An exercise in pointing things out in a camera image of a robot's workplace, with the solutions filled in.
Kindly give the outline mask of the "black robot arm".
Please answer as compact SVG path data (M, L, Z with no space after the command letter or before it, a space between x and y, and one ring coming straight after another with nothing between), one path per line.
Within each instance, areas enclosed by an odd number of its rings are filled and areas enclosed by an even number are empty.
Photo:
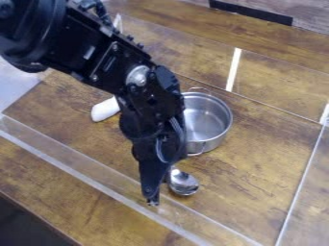
M142 193L158 205L170 169L186 158L181 83L115 27L102 1L0 0L0 57L24 72L51 68L115 96Z

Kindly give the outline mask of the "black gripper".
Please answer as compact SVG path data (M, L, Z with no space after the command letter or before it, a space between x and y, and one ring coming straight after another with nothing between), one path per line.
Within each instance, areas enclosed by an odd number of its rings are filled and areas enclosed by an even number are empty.
M139 163L142 193L150 206L159 205L159 187L170 164L186 158L186 124L183 110L163 120L150 121L135 111L123 111L119 128L132 143Z

